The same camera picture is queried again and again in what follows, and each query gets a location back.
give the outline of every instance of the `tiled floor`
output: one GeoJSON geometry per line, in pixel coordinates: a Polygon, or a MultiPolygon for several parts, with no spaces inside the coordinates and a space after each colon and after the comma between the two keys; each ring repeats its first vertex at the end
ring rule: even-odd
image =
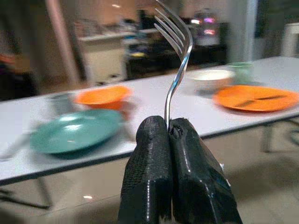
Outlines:
{"type": "MultiPolygon", "coordinates": [[[[299,147],[285,134],[294,128],[274,127],[271,153],[262,153],[263,128],[231,134],[205,143],[232,184],[245,224],[297,224],[299,220],[299,147]]],[[[0,202],[0,224],[115,223],[127,159],[47,176],[51,211],[0,202]]],[[[6,186],[32,202],[41,198],[34,180],[6,186]]]]}

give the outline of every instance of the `bent fork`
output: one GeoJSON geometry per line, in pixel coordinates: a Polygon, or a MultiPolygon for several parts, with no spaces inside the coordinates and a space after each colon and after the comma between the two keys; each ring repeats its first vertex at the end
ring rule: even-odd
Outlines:
{"type": "Polygon", "coordinates": [[[175,15],[175,13],[172,10],[170,10],[166,5],[164,5],[159,0],[156,1],[162,6],[166,14],[172,19],[173,22],[167,16],[161,13],[158,9],[155,9],[161,16],[161,19],[157,16],[155,16],[155,19],[160,23],[160,25],[164,29],[156,23],[155,27],[171,44],[171,46],[174,48],[182,62],[178,69],[178,73],[175,76],[170,89],[168,90],[165,102],[164,119],[166,122],[167,129],[169,129],[171,98],[184,77],[190,53],[192,50],[193,41],[190,30],[186,26],[186,24],[177,15],[175,15]]]}

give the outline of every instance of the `orange plate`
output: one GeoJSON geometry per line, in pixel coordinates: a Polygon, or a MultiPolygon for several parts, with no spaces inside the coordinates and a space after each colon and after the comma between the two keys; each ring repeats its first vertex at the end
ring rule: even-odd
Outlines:
{"type": "Polygon", "coordinates": [[[226,108],[254,112],[283,110],[296,105],[298,100],[299,94],[296,92],[248,85],[228,87],[214,96],[214,102],[226,108]]]}
{"type": "Polygon", "coordinates": [[[75,102],[91,108],[120,110],[122,108],[122,100],[130,94],[131,90],[125,86],[113,86],[85,91],[77,96],[75,102]]]}

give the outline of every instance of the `teal plate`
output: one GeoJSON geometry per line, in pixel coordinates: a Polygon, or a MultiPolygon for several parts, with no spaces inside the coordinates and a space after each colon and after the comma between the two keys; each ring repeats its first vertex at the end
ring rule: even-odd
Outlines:
{"type": "Polygon", "coordinates": [[[88,110],[63,115],[40,126],[30,137],[30,148],[58,154],[94,146],[114,136],[122,115],[113,110],[88,110]]]}

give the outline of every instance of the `mint green mug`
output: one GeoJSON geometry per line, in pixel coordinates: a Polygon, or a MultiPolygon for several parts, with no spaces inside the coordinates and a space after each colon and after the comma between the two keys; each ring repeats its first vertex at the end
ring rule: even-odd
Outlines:
{"type": "Polygon", "coordinates": [[[228,66],[235,72],[235,84],[246,85],[253,81],[253,64],[250,62],[234,62],[228,66]]]}

